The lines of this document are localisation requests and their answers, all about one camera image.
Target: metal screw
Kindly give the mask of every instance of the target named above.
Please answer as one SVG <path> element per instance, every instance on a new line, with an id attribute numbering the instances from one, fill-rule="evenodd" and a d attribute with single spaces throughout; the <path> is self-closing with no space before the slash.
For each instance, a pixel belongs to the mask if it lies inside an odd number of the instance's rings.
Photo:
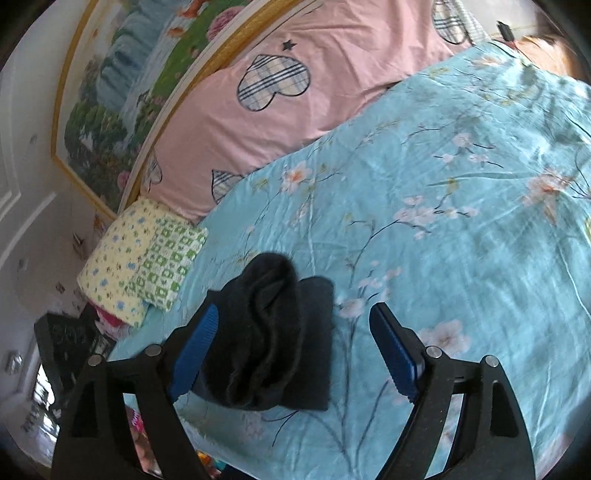
<path id="1" fill-rule="evenodd" d="M 443 352 L 438 346 L 428 346 L 427 347 L 427 355 L 431 358 L 439 358 Z"/>
<path id="2" fill-rule="evenodd" d="M 486 362 L 486 364 L 489 367 L 495 368 L 499 366 L 499 359 L 497 357 L 495 357 L 494 355 L 487 355 L 484 358 L 484 361 Z"/>
<path id="3" fill-rule="evenodd" d="M 162 347 L 160 345 L 157 345 L 156 343 L 147 346 L 146 350 L 144 350 L 144 353 L 148 356 L 158 356 L 160 355 L 160 352 L 162 352 Z"/>
<path id="4" fill-rule="evenodd" d="M 88 359 L 88 364 L 91 367 L 96 367 L 97 365 L 99 365 L 101 362 L 103 361 L 103 357 L 102 355 L 99 355 L 98 353 L 95 353 L 94 355 L 92 355 L 89 359 Z"/>

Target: light blue duvet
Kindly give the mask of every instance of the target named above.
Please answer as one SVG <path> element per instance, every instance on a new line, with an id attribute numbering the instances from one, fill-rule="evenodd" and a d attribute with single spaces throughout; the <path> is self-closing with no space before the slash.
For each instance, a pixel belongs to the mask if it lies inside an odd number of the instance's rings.
<path id="1" fill-rule="evenodd" d="M 374 479 L 411 410 L 368 329 L 385 301 L 450 356 L 501 360 L 543 473 L 591 407 L 590 95 L 492 43 L 398 84 L 240 182 L 203 222 L 173 310 L 151 309 L 112 358 L 162 342 L 257 253 L 284 252 L 301 277 L 335 283 L 330 409 L 185 395 L 195 447 L 262 479 Z"/>

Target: black cloth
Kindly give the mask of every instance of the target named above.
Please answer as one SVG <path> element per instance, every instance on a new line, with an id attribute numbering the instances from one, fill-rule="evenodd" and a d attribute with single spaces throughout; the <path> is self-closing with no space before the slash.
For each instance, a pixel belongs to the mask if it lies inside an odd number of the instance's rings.
<path id="1" fill-rule="evenodd" d="M 286 257 L 256 256 L 195 313 L 215 304 L 219 326 L 192 391 L 241 410 L 327 410 L 333 297 L 330 280 L 298 281 Z"/>

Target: waterfall painting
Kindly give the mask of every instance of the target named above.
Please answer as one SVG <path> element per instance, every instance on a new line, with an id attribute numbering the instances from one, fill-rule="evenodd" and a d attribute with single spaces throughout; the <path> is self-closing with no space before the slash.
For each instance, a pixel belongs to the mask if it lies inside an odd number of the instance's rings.
<path id="1" fill-rule="evenodd" d="M 56 100 L 52 155 L 105 212 L 119 207 L 158 113 L 249 0 L 90 0 Z"/>

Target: pink clothing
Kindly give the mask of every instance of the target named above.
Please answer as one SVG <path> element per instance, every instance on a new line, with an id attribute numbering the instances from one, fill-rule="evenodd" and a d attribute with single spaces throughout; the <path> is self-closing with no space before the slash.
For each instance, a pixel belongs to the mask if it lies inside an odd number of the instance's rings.
<path id="1" fill-rule="evenodd" d="M 97 304 L 93 302 L 90 303 L 92 303 L 92 306 L 95 308 L 96 314 L 99 316 L 99 318 L 106 322 L 108 325 L 114 328 L 119 328 L 127 325 L 123 320 L 117 318 L 115 315 L 110 314 L 106 310 L 103 310 Z"/>
<path id="2" fill-rule="evenodd" d="M 467 48 L 432 0 L 327 0 L 189 93 L 155 145 L 142 194 L 198 221 L 243 176 L 314 142 L 386 88 Z"/>

